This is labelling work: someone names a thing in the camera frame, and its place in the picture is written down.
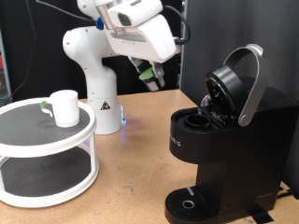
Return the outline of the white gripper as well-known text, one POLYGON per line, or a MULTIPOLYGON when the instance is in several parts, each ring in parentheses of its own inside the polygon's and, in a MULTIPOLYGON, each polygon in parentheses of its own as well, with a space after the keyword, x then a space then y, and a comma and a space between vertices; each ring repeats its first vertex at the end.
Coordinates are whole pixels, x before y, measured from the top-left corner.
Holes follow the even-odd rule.
POLYGON ((136 27, 124 28, 120 35, 114 30, 106 30, 106 35, 112 49, 117 54, 129 56, 139 74, 147 70, 143 60, 155 62, 152 63, 155 79, 161 88, 164 86, 164 69, 161 63, 176 53, 175 40, 164 16, 158 14, 136 27))

